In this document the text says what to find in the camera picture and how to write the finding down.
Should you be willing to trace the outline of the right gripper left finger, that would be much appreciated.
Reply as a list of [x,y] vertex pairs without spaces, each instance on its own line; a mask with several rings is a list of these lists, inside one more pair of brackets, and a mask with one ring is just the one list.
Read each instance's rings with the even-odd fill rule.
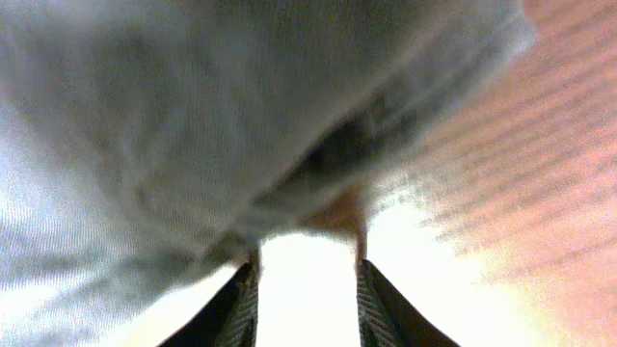
[[258,279],[245,263],[215,296],[160,347],[255,347]]

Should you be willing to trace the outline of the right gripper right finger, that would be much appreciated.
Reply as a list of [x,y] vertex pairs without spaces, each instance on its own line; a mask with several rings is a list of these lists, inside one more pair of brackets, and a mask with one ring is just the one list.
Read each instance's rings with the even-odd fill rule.
[[362,347],[458,347],[367,259],[358,267],[357,303]]

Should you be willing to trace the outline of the grey shorts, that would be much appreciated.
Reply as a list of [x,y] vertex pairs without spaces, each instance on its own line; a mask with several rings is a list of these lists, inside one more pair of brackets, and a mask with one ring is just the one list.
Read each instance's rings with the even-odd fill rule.
[[1,342],[95,346],[396,167],[519,1],[5,1]]

